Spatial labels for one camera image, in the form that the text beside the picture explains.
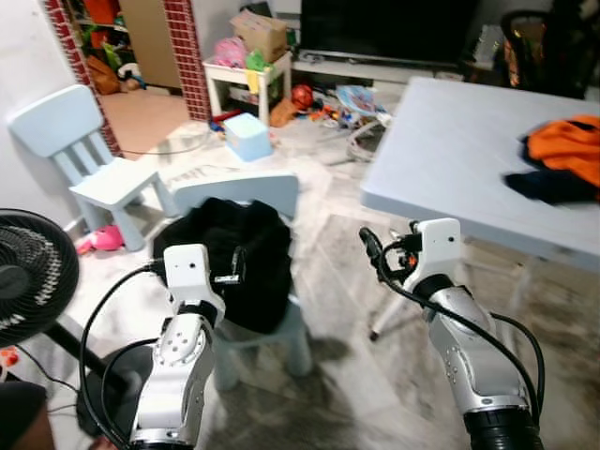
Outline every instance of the television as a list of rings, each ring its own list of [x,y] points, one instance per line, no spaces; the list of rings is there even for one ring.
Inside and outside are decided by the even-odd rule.
[[[300,49],[324,56],[453,66],[478,0],[302,0]]]

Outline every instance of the doorway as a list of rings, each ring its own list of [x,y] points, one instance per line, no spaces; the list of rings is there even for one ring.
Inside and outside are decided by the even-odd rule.
[[[78,83],[95,92],[107,119],[102,132],[115,155],[139,158],[187,120],[208,120],[191,0],[45,5]],[[98,84],[98,71],[112,79],[108,88]]]

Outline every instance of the black bag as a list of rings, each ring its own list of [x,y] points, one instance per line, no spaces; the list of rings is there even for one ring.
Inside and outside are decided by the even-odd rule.
[[[290,229],[271,206],[210,198],[166,227],[155,238],[152,253],[162,258],[167,247],[204,244],[211,276],[218,277],[232,272],[233,252],[241,246],[246,252],[244,283],[225,288],[212,283],[212,288],[223,297],[228,320],[267,334],[280,324],[288,304],[291,241]]]

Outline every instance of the red ball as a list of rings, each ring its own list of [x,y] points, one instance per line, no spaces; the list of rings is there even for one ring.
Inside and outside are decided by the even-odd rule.
[[[306,84],[297,84],[292,89],[292,103],[299,110],[312,106],[312,89]]]

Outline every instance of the fan grille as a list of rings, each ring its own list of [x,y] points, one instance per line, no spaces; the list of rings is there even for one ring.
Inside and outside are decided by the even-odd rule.
[[[2,348],[53,325],[75,292],[79,262],[70,238],[55,223],[34,213],[4,209],[0,271]]]

